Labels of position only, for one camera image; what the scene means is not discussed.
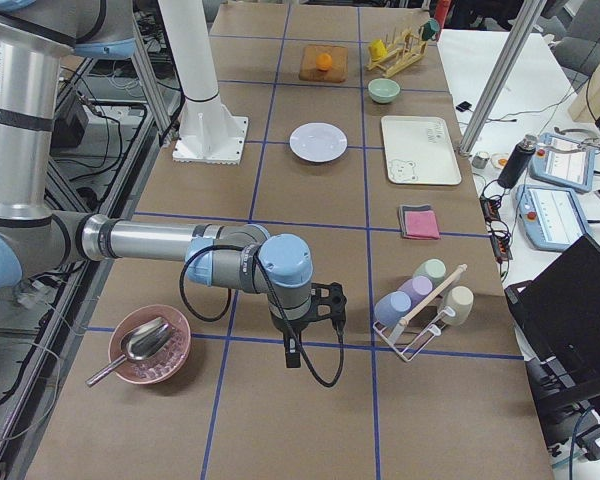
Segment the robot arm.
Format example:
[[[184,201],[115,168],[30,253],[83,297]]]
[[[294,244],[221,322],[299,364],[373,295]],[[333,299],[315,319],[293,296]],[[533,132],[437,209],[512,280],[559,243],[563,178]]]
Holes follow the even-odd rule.
[[[79,260],[180,261],[181,277],[264,293],[285,361],[307,354],[316,316],[307,244],[258,225],[147,224],[54,211],[44,201],[58,77],[65,56],[127,59],[136,48],[128,1],[0,1],[0,288]]]

